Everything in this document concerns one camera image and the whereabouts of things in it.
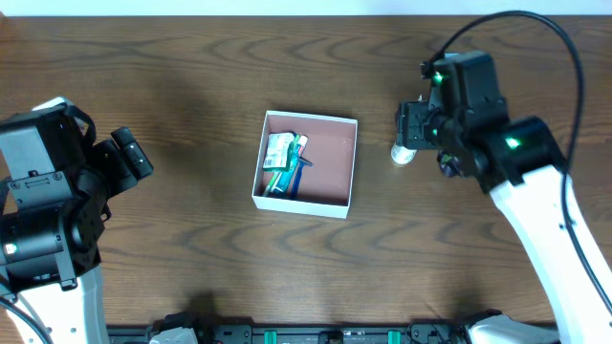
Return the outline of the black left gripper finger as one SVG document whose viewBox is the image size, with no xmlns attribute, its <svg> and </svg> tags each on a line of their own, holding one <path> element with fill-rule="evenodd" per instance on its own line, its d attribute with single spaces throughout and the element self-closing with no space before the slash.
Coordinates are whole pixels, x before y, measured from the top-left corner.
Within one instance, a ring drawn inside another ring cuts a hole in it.
<svg viewBox="0 0 612 344">
<path fill-rule="evenodd" d="M 104 176 L 110 191 L 126 191 L 137 185 L 135 176 L 112 140 L 98 144 L 98 170 Z"/>
<path fill-rule="evenodd" d="M 154 167 L 143 152 L 134 135 L 128 127 L 121 127 L 111 133 L 112 139 L 122 153 L 122 157 L 137 181 L 149 177 Z"/>
</svg>

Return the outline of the white bamboo print tube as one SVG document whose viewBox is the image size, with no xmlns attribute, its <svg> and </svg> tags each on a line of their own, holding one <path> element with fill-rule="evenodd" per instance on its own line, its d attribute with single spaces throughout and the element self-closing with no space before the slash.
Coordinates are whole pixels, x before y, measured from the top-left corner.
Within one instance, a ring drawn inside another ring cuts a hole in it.
<svg viewBox="0 0 612 344">
<path fill-rule="evenodd" d="M 406 166 L 414 159 L 417 151 L 409 149 L 407 147 L 407 135 L 408 129 L 408 104 L 409 101 L 405 100 L 399 104 L 398 110 L 395 114 L 395 122 L 397 128 L 397 137 L 391 148 L 391 159 L 397 166 Z"/>
</svg>

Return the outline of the clear pump bottle blue liquid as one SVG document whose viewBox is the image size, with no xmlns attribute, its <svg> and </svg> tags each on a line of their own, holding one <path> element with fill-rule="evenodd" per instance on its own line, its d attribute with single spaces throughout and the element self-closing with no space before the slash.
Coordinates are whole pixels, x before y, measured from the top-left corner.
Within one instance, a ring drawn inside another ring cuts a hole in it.
<svg viewBox="0 0 612 344">
<path fill-rule="evenodd" d="M 447 178 L 462 177 L 461 161 L 445 151 L 439 151 L 437 162 L 442 174 Z"/>
</svg>

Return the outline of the blue disposable razor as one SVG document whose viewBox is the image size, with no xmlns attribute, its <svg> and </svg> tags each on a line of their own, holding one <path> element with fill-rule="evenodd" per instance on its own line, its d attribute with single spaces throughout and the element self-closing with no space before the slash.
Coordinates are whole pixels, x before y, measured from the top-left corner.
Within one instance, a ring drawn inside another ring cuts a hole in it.
<svg viewBox="0 0 612 344">
<path fill-rule="evenodd" d="M 307 161 L 303 158 L 299 158 L 298 167 L 295 172 L 295 178 L 294 178 L 293 186 L 292 186 L 291 193 L 290 193 L 291 200 L 295 200 L 297 198 L 297 193 L 298 193 L 299 185 L 300 185 L 301 178 L 302 178 L 302 171 L 303 171 L 303 168 L 306 166 L 312 167 L 313 164 L 310 161 Z"/>
</svg>

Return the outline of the white and green soap packet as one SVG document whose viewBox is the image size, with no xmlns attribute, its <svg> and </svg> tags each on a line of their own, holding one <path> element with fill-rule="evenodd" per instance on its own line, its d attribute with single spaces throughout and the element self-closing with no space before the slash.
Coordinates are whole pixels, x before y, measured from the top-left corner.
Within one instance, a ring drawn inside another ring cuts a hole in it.
<svg viewBox="0 0 612 344">
<path fill-rule="evenodd" d="M 295 151 L 295 139 L 293 132 L 269 134 L 263 169 L 267 172 L 288 171 Z"/>
</svg>

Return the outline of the green and white toothbrush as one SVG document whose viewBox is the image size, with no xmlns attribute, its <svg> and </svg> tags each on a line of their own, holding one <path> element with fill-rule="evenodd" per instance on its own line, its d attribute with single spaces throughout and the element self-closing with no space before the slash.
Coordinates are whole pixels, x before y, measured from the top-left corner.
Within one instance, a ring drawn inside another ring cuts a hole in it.
<svg viewBox="0 0 612 344">
<path fill-rule="evenodd" d="M 272 193 L 272 187 L 274 185 L 274 182 L 276 181 L 276 178 L 278 177 L 278 175 L 281 172 L 270 172 L 270 173 L 272 173 L 273 175 L 272 175 L 270 181 L 268 182 L 267 186 L 264 189 L 264 196 L 265 197 L 268 197 Z"/>
</svg>

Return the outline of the small teal toothpaste tube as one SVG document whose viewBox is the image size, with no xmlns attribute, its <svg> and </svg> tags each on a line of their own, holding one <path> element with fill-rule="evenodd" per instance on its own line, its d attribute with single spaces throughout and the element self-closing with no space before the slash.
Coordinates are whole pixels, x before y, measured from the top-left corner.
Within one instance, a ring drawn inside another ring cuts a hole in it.
<svg viewBox="0 0 612 344">
<path fill-rule="evenodd" d="M 289 184 L 294 176 L 295 170 L 297 169 L 298 159 L 302 155 L 307 145 L 307 142 L 308 137 L 305 135 L 298 135 L 296 137 L 293 151 L 290 156 L 291 160 L 289 170 L 286 172 L 281 172 L 276 178 L 276 181 L 274 182 L 274 185 L 272 187 L 272 193 L 274 195 L 281 195 L 287 192 Z"/>
</svg>

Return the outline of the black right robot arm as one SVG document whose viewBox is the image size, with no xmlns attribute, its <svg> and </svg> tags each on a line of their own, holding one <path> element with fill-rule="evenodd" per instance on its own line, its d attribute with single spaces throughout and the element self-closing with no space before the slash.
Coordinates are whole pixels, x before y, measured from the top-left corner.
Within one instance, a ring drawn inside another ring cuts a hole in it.
<svg viewBox="0 0 612 344">
<path fill-rule="evenodd" d="M 566 161 L 538 118 L 511 122 L 504 99 L 407 101 L 397 145 L 449 154 L 451 173 L 474 177 L 506 217 L 551 304 L 554 329 L 502 313 L 461 327 L 466 343 L 608 343 L 611 269 L 584 221 Z"/>
</svg>

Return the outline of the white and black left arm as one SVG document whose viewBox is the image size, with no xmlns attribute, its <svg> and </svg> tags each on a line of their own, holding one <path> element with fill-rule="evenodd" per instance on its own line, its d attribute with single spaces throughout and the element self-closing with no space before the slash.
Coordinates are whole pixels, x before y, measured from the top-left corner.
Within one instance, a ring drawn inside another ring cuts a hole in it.
<svg viewBox="0 0 612 344">
<path fill-rule="evenodd" d="M 111 198 L 154 167 L 126 127 L 97 140 L 65 97 L 1 123 L 1 304 L 26 343 L 107 343 L 98 248 Z"/>
</svg>

